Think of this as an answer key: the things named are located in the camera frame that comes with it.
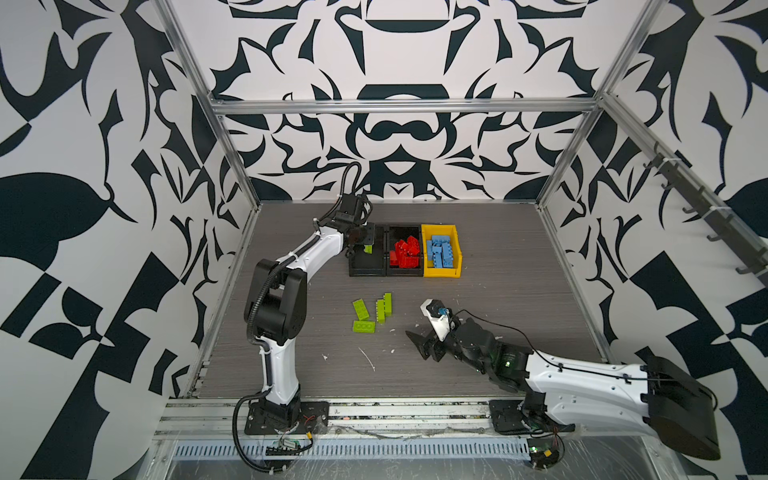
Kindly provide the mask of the blue lego long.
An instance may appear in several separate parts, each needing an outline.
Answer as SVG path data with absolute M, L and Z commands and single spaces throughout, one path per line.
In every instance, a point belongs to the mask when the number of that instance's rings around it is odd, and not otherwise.
M 427 253 L 432 267 L 435 269 L 453 269 L 454 252 L 451 237 L 448 235 L 433 235 L 427 240 Z

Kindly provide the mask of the red arch lego piece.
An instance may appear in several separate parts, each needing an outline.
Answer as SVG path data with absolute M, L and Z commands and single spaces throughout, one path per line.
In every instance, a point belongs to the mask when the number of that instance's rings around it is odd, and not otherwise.
M 389 252 L 389 266 L 396 269 L 418 269 L 421 266 L 421 246 L 417 238 L 398 240 Z

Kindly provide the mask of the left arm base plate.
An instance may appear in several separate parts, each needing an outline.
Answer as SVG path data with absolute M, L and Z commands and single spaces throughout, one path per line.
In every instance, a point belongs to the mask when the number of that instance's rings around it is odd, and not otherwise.
M 330 404 L 325 401 L 292 401 L 288 405 L 264 399 L 248 405 L 244 427 L 246 435 L 277 435 L 280 432 L 304 434 L 327 426 Z

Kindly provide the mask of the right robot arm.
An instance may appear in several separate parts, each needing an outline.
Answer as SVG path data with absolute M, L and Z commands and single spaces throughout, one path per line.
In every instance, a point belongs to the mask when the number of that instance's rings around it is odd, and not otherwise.
M 407 336 L 423 359 L 452 357 L 498 388 L 523 395 L 520 413 L 535 430 L 639 431 L 689 457 L 721 457 L 715 394 L 666 358 L 615 365 L 558 357 L 503 342 L 473 318 L 442 316 L 428 334 Z

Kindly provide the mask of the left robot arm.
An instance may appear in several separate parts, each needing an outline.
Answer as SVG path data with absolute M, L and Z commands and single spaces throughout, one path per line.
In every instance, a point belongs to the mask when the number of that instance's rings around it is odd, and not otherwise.
M 350 257 L 355 247 L 373 238 L 368 224 L 372 204 L 358 191 L 362 165 L 353 161 L 341 175 L 335 203 L 312 220 L 313 232 L 299 246 L 276 259 L 263 259 L 254 268 L 244 309 L 246 339 L 260 348 L 263 384 L 257 393 L 239 399 L 232 415 L 232 437 L 240 459 L 254 471 L 275 475 L 289 461 L 255 460 L 245 452 L 238 429 L 243 405 L 264 426 L 285 434 L 300 424 L 301 393 L 296 371 L 296 338 L 308 310 L 310 280 L 334 257 Z

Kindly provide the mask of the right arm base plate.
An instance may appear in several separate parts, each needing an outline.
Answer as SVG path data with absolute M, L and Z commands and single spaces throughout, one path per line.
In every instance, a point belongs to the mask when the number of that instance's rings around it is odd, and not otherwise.
M 531 435 L 541 428 L 522 411 L 521 400 L 490 400 L 489 414 L 493 430 L 500 435 Z

